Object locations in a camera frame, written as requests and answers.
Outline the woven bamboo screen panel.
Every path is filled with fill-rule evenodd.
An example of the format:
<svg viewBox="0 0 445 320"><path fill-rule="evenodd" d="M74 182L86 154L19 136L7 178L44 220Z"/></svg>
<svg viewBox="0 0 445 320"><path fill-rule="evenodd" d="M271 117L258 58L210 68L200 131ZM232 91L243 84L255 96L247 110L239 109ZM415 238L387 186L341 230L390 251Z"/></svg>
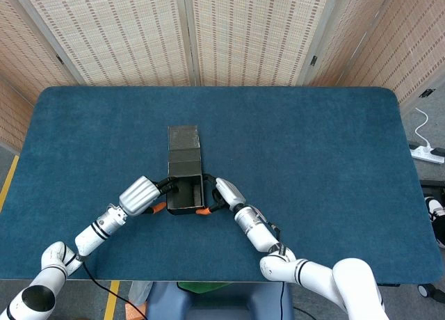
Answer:
<svg viewBox="0 0 445 320"><path fill-rule="evenodd" d="M87 84L60 27L66 8L65 0L0 0L0 77L30 104L48 87Z"/></svg>
<svg viewBox="0 0 445 320"><path fill-rule="evenodd" d="M334 0L185 0L201 86L295 86Z"/></svg>
<svg viewBox="0 0 445 320"><path fill-rule="evenodd" d="M296 85L339 85L387 2L327 0ZM313 56L315 66L310 65Z"/></svg>
<svg viewBox="0 0 445 320"><path fill-rule="evenodd" d="M65 1L80 86L198 85L185 0Z"/></svg>
<svg viewBox="0 0 445 320"><path fill-rule="evenodd" d="M32 114L33 106L0 77L0 142L20 152Z"/></svg>
<svg viewBox="0 0 445 320"><path fill-rule="evenodd" d="M405 108L443 75L445 0L388 0L341 84L390 89Z"/></svg>

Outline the black chair base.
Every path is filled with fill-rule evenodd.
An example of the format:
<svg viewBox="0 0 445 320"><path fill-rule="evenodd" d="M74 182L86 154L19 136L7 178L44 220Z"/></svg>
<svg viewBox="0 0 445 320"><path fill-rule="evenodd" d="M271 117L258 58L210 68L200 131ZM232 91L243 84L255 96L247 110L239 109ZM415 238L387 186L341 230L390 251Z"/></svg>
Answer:
<svg viewBox="0 0 445 320"><path fill-rule="evenodd" d="M425 196L445 197L445 181L421 180L420 185Z"/></svg>

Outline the black and white sneaker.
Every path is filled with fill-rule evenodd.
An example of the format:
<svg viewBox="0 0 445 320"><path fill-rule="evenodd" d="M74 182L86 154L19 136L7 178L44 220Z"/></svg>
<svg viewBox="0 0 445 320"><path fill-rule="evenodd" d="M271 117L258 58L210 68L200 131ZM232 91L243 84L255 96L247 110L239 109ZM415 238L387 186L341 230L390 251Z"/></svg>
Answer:
<svg viewBox="0 0 445 320"><path fill-rule="evenodd" d="M425 201L438 246L445 249L445 208L430 195L425 197Z"/></svg>

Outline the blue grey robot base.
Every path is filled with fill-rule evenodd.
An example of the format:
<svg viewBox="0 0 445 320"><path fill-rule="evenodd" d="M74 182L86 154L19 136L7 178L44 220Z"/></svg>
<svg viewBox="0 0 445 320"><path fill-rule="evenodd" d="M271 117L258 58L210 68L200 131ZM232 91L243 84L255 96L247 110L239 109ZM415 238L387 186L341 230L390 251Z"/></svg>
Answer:
<svg viewBox="0 0 445 320"><path fill-rule="evenodd" d="M294 320L290 288L280 282L236 282L205 294L155 282L148 320Z"/></svg>

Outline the white power strip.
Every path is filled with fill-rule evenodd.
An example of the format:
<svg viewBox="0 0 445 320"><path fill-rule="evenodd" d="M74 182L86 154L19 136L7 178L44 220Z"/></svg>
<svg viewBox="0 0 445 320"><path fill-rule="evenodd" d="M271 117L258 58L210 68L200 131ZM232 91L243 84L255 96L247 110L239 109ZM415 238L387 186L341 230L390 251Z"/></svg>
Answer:
<svg viewBox="0 0 445 320"><path fill-rule="evenodd" d="M417 143L409 143L410 153L413 159L425 161L435 164L445 163L445 148L418 145Z"/></svg>

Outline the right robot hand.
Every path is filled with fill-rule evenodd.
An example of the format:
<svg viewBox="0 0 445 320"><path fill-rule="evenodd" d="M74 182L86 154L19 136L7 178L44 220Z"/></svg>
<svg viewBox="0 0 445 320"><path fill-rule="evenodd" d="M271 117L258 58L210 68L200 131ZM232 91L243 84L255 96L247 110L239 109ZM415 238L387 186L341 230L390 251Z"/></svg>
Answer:
<svg viewBox="0 0 445 320"><path fill-rule="evenodd" d="M245 207L245 197L231 182L210 174L203 174L203 179L213 185L211 194L214 203L209 207L196 209L197 215L208 216L219 209L228 209L236 214Z"/></svg>

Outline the green cloth piece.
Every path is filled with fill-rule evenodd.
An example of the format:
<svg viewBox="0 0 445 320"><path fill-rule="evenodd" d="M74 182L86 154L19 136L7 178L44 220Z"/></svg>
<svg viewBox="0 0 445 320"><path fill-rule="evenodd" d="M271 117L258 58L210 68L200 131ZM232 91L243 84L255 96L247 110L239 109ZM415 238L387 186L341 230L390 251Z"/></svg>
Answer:
<svg viewBox="0 0 445 320"><path fill-rule="evenodd" d="M194 294L205 294L230 285L227 282L178 282L177 287L181 290Z"/></svg>

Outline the yellow floor tape line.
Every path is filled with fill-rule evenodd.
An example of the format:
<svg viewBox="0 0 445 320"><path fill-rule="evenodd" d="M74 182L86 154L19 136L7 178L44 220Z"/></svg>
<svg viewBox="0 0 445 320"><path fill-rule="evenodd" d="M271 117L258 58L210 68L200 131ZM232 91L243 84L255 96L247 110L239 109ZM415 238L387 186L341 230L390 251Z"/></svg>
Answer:
<svg viewBox="0 0 445 320"><path fill-rule="evenodd" d="M114 314L115 314L115 307L117 303L117 296L116 294L119 291L120 287L120 281L119 280L112 280L110 283L108 293L108 299L106 303L105 313L104 313L104 320L113 320Z"/></svg>
<svg viewBox="0 0 445 320"><path fill-rule="evenodd" d="M6 179L3 183L3 187L0 192L0 213L2 212L4 203L6 201L6 197L8 195L8 191L16 171L18 161L19 161L19 156L15 155L11 163L11 166L9 168L8 174L6 175Z"/></svg>

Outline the orange foam block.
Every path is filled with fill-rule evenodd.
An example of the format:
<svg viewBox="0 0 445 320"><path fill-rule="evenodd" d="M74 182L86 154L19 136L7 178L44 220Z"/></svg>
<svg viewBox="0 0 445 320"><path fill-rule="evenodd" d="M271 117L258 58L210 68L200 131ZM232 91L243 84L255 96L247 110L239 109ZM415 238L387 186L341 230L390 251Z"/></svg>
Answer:
<svg viewBox="0 0 445 320"><path fill-rule="evenodd" d="M147 303L133 306L130 303L125 303L126 320L146 320L145 315L147 311Z"/></svg>

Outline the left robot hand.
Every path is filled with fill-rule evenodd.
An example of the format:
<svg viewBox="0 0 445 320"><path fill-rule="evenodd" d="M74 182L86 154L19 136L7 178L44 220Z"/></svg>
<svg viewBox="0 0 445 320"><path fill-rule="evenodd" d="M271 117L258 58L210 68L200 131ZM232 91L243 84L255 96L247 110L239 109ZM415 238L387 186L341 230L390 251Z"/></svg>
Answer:
<svg viewBox="0 0 445 320"><path fill-rule="evenodd" d="M159 197L173 190L177 181L177 177L167 177L153 182L141 176L120 195L119 206L128 216L138 216Z"/></svg>

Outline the dark cardboard box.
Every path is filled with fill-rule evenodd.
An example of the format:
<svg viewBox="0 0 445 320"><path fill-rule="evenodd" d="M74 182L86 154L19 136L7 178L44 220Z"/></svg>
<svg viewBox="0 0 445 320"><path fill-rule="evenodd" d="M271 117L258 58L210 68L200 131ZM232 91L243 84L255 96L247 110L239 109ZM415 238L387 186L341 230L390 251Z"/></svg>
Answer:
<svg viewBox="0 0 445 320"><path fill-rule="evenodd" d="M168 128L168 176L175 189L166 196L172 215L194 214L204 207L200 137L196 125Z"/></svg>

